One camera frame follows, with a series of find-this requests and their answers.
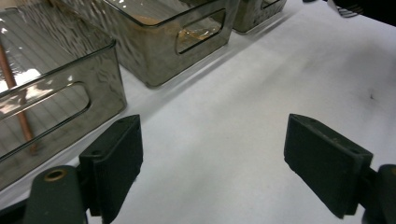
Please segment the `copper rod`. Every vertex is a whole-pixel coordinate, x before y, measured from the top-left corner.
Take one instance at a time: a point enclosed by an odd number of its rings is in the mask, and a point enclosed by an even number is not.
[[[17,85],[17,82],[15,81],[15,78],[12,75],[12,70],[9,67],[7,55],[3,48],[1,39],[0,39],[0,67],[3,71],[4,80],[6,81],[8,88],[11,89],[11,88],[15,87]],[[32,132],[32,129],[30,128],[29,121],[28,121],[24,111],[18,113],[17,117],[18,117],[18,120],[20,122],[22,131],[23,131],[24,139],[26,140],[26,142],[32,140],[34,138],[33,132]],[[30,152],[32,154],[35,154],[36,148],[37,148],[37,145],[32,144],[30,147]]]

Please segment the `screw hole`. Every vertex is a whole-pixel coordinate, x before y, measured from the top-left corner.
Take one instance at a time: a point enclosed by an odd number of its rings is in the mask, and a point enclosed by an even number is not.
[[[44,180],[47,182],[57,181],[59,179],[64,178],[66,174],[67,174],[66,170],[62,170],[62,169],[53,170],[44,176]]]

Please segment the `white table surface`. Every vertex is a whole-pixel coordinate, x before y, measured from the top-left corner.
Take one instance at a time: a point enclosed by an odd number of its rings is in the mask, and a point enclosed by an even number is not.
[[[375,170],[396,163],[396,28],[342,19],[321,1],[289,0],[277,18],[232,33],[157,90],[121,68],[125,111],[33,174],[76,164],[111,122],[140,114],[144,162],[116,224],[361,223],[362,207],[338,219],[284,162],[288,116],[318,119],[372,151]],[[26,197],[15,192],[31,176],[3,190],[0,206]]]

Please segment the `white tabletop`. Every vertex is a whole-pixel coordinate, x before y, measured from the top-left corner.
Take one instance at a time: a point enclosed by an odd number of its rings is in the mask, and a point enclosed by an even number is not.
[[[289,0],[272,25],[232,33],[157,90],[121,72],[125,111],[42,167],[140,114],[144,162],[116,224],[361,223],[362,207],[338,219],[284,162],[290,113],[372,151],[375,170],[396,163],[396,28],[322,1]]]

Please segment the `clear plastic bin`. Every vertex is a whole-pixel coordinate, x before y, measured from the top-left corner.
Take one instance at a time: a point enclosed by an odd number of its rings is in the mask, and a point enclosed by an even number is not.
[[[239,0],[63,0],[118,41],[120,63],[158,87],[225,45]]]
[[[241,0],[233,28],[247,33],[280,12],[285,4],[286,0]]]
[[[1,42],[16,81],[8,86],[0,70],[0,189],[126,105],[114,39],[63,3],[18,4],[21,11],[0,11]]]

